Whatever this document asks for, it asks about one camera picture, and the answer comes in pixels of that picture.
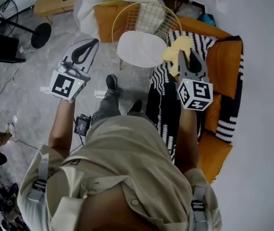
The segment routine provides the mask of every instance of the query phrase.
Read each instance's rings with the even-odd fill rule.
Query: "shirt button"
[[[132,201],[132,204],[133,204],[133,205],[138,205],[138,204],[139,204],[139,201],[138,201],[137,199],[134,199],[134,200]]]

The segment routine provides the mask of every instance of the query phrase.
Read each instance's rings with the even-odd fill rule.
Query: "electric fan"
[[[0,0],[0,34],[9,36],[15,27],[32,33],[31,45],[35,49],[43,47],[50,38],[51,27],[48,23],[40,24],[34,31],[19,25],[18,10],[13,0]]]

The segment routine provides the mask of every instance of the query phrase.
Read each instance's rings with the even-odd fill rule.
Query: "marble floor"
[[[199,9],[184,5],[181,15],[198,17]],[[20,40],[26,58],[22,64],[0,63],[0,131],[5,130],[6,123],[14,123],[16,137],[2,146],[8,162],[0,166],[1,182],[5,186],[21,183],[37,149],[48,142],[59,99],[41,91],[41,87],[50,84],[53,70],[71,44],[89,38],[80,32],[73,19],[73,13],[62,13],[51,16],[52,35],[48,43],[41,49],[32,50],[31,34],[15,29],[13,34]],[[46,22],[28,10],[19,16],[19,23],[35,28]],[[149,75],[151,70],[124,64],[119,68],[119,58],[111,43],[100,44],[99,50],[90,69],[91,80],[76,99],[75,117],[80,114],[91,116],[99,107],[107,90],[105,79],[108,74],[116,74],[122,89],[120,112],[126,114],[132,103],[141,99],[145,110],[149,91]],[[72,149],[81,144],[80,138],[73,133]]]

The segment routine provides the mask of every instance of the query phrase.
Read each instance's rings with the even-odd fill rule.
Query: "white seat cushion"
[[[117,54],[125,62],[138,67],[156,67],[164,62],[167,46],[160,37],[137,31],[122,34]]]

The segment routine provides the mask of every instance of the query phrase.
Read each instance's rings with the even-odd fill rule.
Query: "foot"
[[[106,85],[108,89],[118,91],[118,80],[116,75],[107,75]]]
[[[140,112],[142,108],[142,101],[141,100],[137,100],[132,108],[129,110],[129,112]]]
[[[14,127],[13,123],[9,124],[9,133],[11,134],[12,138],[15,137],[15,127]]]

